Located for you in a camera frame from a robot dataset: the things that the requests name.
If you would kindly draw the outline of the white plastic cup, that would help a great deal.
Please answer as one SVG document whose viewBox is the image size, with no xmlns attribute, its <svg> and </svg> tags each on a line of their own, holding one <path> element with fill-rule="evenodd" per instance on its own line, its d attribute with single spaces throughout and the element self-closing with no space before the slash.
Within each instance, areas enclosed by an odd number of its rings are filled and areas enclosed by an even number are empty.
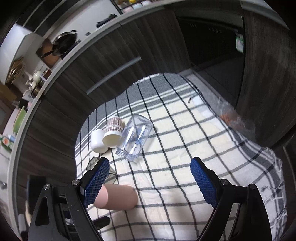
<svg viewBox="0 0 296 241">
<path fill-rule="evenodd" d="M 91 133 L 91 149 L 98 153 L 103 154 L 108 151 L 108 147 L 103 144 L 103 137 L 105 135 L 105 130 L 96 129 Z"/>
</svg>

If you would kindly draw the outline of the black dishwasher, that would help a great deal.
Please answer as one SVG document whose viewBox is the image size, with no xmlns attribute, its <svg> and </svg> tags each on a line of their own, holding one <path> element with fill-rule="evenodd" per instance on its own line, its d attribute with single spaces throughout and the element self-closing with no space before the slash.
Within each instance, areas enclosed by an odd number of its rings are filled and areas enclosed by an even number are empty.
<svg viewBox="0 0 296 241">
<path fill-rule="evenodd" d="M 193 70 L 226 101 L 236 106 L 245 56 L 237 49 L 244 29 L 229 23 L 176 14 Z"/>
</svg>

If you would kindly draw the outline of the green basin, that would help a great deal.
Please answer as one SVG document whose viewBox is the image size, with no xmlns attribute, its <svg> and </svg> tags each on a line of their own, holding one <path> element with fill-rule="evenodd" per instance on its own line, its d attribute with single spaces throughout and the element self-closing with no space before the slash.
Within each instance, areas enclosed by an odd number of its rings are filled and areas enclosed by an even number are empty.
<svg viewBox="0 0 296 241">
<path fill-rule="evenodd" d="M 15 119 L 15 122 L 14 122 L 14 125 L 13 125 L 13 133 L 16 135 L 20 129 L 20 126 L 23 122 L 23 119 L 25 118 L 26 116 L 26 109 L 25 107 L 23 106 L 20 111 L 18 112 L 18 115 Z"/>
</svg>

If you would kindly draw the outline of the checkered table cloth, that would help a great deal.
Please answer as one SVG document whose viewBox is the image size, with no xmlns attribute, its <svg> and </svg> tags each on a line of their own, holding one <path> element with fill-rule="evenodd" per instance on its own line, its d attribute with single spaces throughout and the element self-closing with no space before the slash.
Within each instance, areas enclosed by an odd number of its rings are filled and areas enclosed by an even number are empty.
<svg viewBox="0 0 296 241">
<path fill-rule="evenodd" d="M 194 157 L 234 185 L 255 184 L 267 210 L 272 239 L 281 238 L 287 199 L 280 158 L 228 127 L 196 85 L 177 74 L 144 78 L 88 116 L 76 141 L 77 177 L 96 156 L 90 146 L 91 133 L 105 128 L 114 115 L 126 122 L 133 114 L 153 123 L 138 158 L 126 161 L 114 149 L 104 157 L 116 172 L 108 182 L 134 187 L 138 203 L 130 211 L 88 207 L 91 218 L 110 218 L 111 223 L 100 230 L 105 240 L 196 240 L 212 206 L 205 202 L 191 174 Z"/>
</svg>

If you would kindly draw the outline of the clear glass cup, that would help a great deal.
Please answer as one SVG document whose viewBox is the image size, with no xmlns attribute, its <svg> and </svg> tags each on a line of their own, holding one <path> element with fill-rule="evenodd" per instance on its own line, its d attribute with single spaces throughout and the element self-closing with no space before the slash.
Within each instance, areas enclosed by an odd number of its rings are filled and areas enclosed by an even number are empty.
<svg viewBox="0 0 296 241">
<path fill-rule="evenodd" d="M 94 168 L 94 166 L 98 163 L 99 161 L 99 158 L 98 157 L 93 157 L 87 167 L 86 167 L 86 170 L 87 171 L 90 171 Z M 117 176 L 117 173 L 116 171 L 114 170 L 114 168 L 112 168 L 112 166 L 109 166 L 109 172 L 107 174 L 107 177 L 105 179 L 105 183 L 109 183 L 109 184 L 114 184 L 118 179 L 118 176 Z"/>
</svg>

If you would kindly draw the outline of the clear plastic bottle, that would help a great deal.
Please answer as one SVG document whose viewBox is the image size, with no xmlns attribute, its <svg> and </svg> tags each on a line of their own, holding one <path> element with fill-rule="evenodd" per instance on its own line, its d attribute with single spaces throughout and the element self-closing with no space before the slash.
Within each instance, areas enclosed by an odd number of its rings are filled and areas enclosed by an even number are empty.
<svg viewBox="0 0 296 241">
<path fill-rule="evenodd" d="M 152 122 L 139 114 L 133 114 L 122 132 L 116 155 L 133 162 L 142 151 L 152 130 Z"/>
</svg>

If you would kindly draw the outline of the clear plastic bag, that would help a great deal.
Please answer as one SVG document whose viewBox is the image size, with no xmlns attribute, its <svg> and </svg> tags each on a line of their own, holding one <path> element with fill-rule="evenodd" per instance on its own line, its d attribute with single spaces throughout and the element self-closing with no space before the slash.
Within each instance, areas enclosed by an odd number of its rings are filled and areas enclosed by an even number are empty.
<svg viewBox="0 0 296 241">
<path fill-rule="evenodd" d="M 240 116 L 229 102 L 219 99 L 217 113 L 229 127 L 240 132 L 250 140 L 255 140 L 255 124 Z"/>
</svg>

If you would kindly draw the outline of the black wok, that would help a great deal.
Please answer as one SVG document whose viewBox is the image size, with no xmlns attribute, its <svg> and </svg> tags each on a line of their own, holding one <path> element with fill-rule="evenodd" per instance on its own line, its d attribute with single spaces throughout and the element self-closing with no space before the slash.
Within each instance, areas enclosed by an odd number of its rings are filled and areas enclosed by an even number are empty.
<svg viewBox="0 0 296 241">
<path fill-rule="evenodd" d="M 64 53 L 66 53 L 75 44 L 76 40 L 77 40 L 77 31 L 76 30 L 61 33 L 52 42 L 51 51 L 43 54 L 41 57 L 45 58 L 49 55 L 61 56 Z"/>
</svg>

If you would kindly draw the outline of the striped paper cup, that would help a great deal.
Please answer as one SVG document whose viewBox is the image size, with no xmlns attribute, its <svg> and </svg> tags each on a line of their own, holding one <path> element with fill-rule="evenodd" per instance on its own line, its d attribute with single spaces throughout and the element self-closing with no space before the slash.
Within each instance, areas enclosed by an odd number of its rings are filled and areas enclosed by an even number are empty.
<svg viewBox="0 0 296 241">
<path fill-rule="evenodd" d="M 117 147 L 123 132 L 122 120 L 119 116 L 112 116 L 107 120 L 102 142 L 109 148 Z"/>
</svg>

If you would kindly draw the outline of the white teapot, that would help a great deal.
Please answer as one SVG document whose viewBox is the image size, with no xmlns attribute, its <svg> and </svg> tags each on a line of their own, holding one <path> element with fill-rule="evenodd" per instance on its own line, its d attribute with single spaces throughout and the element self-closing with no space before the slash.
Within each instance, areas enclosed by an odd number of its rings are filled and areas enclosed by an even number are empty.
<svg viewBox="0 0 296 241">
<path fill-rule="evenodd" d="M 32 75 L 32 80 L 34 82 L 38 82 L 42 79 L 42 72 L 41 71 L 35 71 L 34 74 Z"/>
</svg>

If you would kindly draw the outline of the pink plastic cup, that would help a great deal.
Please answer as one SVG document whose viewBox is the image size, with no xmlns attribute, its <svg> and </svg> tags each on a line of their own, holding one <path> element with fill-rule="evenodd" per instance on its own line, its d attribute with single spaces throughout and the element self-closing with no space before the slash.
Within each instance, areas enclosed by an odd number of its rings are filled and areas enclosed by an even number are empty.
<svg viewBox="0 0 296 241">
<path fill-rule="evenodd" d="M 104 184 L 93 204 L 96 208 L 106 210 L 131 210 L 137 202 L 138 194 L 132 186 Z"/>
</svg>

